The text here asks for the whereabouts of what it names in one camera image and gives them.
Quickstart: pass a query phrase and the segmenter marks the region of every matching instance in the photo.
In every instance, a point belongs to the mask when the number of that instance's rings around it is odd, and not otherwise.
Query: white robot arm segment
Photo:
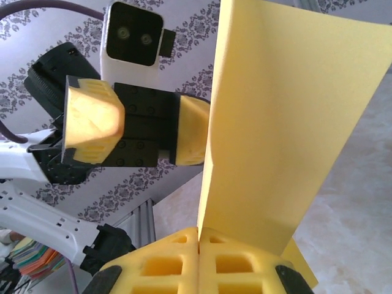
[[[49,180],[43,173],[33,153],[28,152],[32,145],[38,145],[55,130],[41,130],[36,133],[23,134],[28,139],[25,144],[18,144],[0,137],[0,179],[30,179],[40,183]]]
[[[58,251],[76,265],[81,265],[86,256],[83,249],[92,246],[99,234],[97,224],[76,219],[17,191],[12,182],[0,184],[0,226]]]

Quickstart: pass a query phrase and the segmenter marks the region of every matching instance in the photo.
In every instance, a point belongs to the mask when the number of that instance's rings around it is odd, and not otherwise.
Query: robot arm
[[[91,246],[99,234],[96,224],[76,219],[17,191],[10,181],[0,187],[4,188],[0,192],[0,226],[51,247],[76,265],[83,263],[84,248]]]
[[[1,227],[58,251],[91,274],[110,260],[136,250],[120,228],[72,217],[17,190],[11,181],[1,184],[0,191]]]

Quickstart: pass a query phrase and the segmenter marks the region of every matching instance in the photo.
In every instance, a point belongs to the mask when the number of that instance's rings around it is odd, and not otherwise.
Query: colorful paper stack
[[[29,238],[19,242],[10,259],[22,275],[31,279],[42,279],[65,264],[64,257],[57,251]]]

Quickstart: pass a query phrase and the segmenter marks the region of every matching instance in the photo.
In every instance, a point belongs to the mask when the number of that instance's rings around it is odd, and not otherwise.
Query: black screw
[[[132,94],[136,94],[136,93],[138,92],[137,87],[133,86],[133,87],[130,89],[130,92],[131,92]]]
[[[132,105],[129,106],[129,111],[130,112],[136,112],[136,110],[137,110],[136,105],[132,104]]]
[[[125,141],[118,142],[118,148],[124,148],[126,145]]]
[[[153,114],[155,113],[154,107],[149,107],[149,108],[147,108],[147,111],[148,111],[148,113],[149,113],[150,115],[153,115]]]
[[[117,159],[116,165],[117,165],[118,167],[123,167],[124,164],[125,164],[124,159]]]
[[[136,147],[137,149],[143,149],[145,147],[145,144],[143,142],[137,142]]]
[[[143,161],[141,159],[137,159],[135,161],[135,164],[136,164],[137,167],[141,167],[143,165]]]

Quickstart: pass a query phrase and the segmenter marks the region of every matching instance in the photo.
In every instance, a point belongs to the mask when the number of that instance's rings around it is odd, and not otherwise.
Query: marble floor
[[[197,223],[202,174],[154,207],[157,239]],[[392,293],[392,74],[295,233],[315,294]]]

